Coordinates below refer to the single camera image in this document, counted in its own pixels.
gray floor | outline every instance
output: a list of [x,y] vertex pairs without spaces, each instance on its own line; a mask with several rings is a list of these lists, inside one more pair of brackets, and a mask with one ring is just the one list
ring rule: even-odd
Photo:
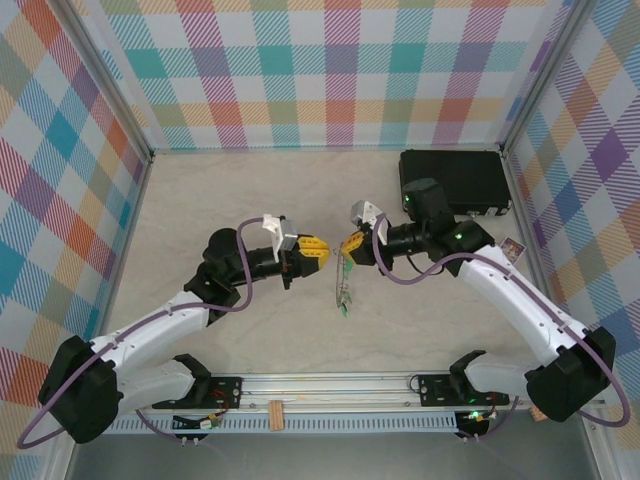
[[[399,152],[270,152],[160,156],[153,167],[107,330],[157,308],[195,273],[209,236],[263,213],[284,214],[301,233],[338,247],[353,231],[351,205],[368,199],[394,224]],[[480,218],[498,241],[517,237],[511,215]],[[249,248],[270,245],[258,227]],[[421,267],[426,255],[415,257]],[[212,372],[297,373],[446,369],[474,349],[529,358],[508,321],[450,275],[397,286],[374,267],[354,269],[348,318],[335,307],[336,257],[319,273],[258,282],[253,304],[177,342],[160,360],[191,353]],[[524,259],[518,267],[526,268]],[[415,273],[406,261],[394,273]]]
[[580,420],[534,423],[527,412],[480,444],[453,434],[219,435],[181,448],[153,435],[103,435],[76,449],[67,480],[588,480]]

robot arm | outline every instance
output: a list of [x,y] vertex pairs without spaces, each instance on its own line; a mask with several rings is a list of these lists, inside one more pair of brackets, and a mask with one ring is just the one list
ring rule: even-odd
[[[330,255],[325,242],[299,235],[284,217],[265,215],[263,228],[271,232],[272,246],[244,252],[252,281],[279,275],[289,289],[293,279],[319,271]],[[188,400],[197,408],[209,393],[211,374],[190,355],[141,368],[178,339],[226,313],[205,308],[203,303],[228,310],[240,300],[236,287],[245,284],[246,277],[236,231],[216,231],[203,259],[184,291],[149,316],[89,342],[74,336],[60,345],[38,395],[43,405],[89,358],[108,349],[50,409],[76,442],[93,440],[118,415],[167,400]]]
[[[528,396],[549,418],[564,421],[609,385],[609,380],[587,352],[565,331],[570,328],[611,368],[615,340],[603,327],[589,331],[564,313],[524,278],[494,239],[473,220],[456,222],[442,188],[433,180],[405,187],[405,203],[413,223],[378,229],[380,212],[369,202],[358,202],[351,212],[359,231],[344,243],[343,254],[359,265],[375,265],[373,242],[378,242],[384,267],[391,270],[394,257],[426,252],[437,262],[454,253],[473,253],[472,259],[449,262],[449,272],[471,285],[495,305],[527,341],[535,361],[501,358],[476,350],[450,368],[450,383],[461,402],[478,392]],[[496,262],[506,275],[482,258]],[[533,298],[521,286],[533,292]],[[545,311],[551,308],[564,322],[558,326]]]

black box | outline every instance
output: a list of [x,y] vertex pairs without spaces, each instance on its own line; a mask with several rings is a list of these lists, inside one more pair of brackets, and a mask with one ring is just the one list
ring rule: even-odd
[[456,215],[504,215],[511,208],[497,152],[407,150],[400,154],[399,167],[405,211],[404,186],[421,178],[433,178],[442,185]]

small card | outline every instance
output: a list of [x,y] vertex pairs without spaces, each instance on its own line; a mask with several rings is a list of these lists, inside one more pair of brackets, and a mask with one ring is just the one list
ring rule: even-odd
[[518,261],[518,259],[522,256],[524,251],[527,249],[524,245],[516,242],[513,238],[507,237],[500,244],[500,248],[502,252],[506,255],[506,257],[511,260],[511,263],[514,265]]

black electronic device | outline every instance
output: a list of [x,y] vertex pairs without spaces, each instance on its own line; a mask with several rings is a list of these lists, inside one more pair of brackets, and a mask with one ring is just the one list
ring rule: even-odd
[[511,207],[498,152],[407,150],[400,154],[399,171],[405,211],[407,185],[426,178],[442,186],[456,215],[504,215]]

